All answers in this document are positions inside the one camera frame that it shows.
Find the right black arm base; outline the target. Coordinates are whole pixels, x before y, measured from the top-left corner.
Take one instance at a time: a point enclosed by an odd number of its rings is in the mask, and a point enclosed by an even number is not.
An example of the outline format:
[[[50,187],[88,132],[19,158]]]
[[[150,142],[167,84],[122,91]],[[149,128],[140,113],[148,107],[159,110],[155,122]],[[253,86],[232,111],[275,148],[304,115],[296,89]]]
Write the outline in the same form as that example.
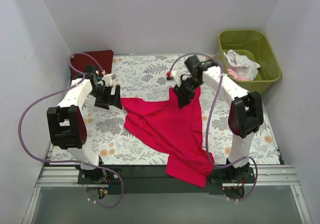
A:
[[[222,183],[253,183],[255,174],[253,168],[248,163],[245,166],[234,168],[233,166],[227,168],[214,168],[207,176],[207,180],[213,184]]]

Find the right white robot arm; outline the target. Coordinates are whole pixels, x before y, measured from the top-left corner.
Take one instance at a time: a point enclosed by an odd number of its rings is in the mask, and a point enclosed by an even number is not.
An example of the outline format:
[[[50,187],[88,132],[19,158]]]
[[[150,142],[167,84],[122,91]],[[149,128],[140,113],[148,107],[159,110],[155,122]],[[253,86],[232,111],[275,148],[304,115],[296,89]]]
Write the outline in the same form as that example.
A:
[[[180,108],[191,103],[195,91],[202,84],[215,90],[215,101],[221,96],[229,105],[228,125],[233,133],[231,152],[227,164],[214,167],[228,168],[227,179],[236,183],[244,177],[242,167],[253,160],[249,156],[253,135],[264,122],[262,99],[258,92],[249,92],[231,80],[217,60],[208,56],[205,61],[201,61],[199,56],[199,53],[185,55],[187,59],[184,64],[189,71],[186,78],[172,68],[166,78],[175,81],[174,91]]]

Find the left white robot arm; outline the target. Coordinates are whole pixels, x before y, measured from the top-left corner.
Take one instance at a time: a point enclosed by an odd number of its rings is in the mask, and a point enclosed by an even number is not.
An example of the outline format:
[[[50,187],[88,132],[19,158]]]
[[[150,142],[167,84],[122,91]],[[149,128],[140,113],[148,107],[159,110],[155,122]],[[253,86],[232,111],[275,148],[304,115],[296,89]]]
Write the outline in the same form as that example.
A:
[[[81,169],[90,170],[89,178],[100,184],[106,179],[106,171],[99,167],[100,157],[86,143],[88,134],[81,111],[88,96],[95,98],[95,107],[122,109],[121,87],[113,86],[114,74],[99,71],[95,66],[86,66],[84,70],[83,75],[73,76],[73,88],[57,106],[48,108],[46,116],[52,145],[70,153]]]

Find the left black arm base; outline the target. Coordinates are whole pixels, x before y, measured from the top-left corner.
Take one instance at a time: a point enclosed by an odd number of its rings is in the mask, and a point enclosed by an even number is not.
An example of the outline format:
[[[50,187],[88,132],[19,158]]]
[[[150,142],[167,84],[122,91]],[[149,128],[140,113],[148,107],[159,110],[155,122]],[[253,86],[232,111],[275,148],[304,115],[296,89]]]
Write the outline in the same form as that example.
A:
[[[79,171],[78,184],[120,184],[118,175],[113,172],[95,168],[83,170],[80,166],[75,167]]]

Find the bright red t-shirt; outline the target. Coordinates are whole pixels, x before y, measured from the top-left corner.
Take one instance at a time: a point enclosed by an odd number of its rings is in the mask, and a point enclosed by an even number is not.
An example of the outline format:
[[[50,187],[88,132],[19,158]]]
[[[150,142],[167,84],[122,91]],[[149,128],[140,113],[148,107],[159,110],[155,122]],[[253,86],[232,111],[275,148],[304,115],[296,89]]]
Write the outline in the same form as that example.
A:
[[[200,89],[191,103],[179,108],[177,96],[169,90],[166,101],[122,98],[127,115],[124,127],[148,147],[168,154],[166,174],[204,188],[215,161],[203,149]]]

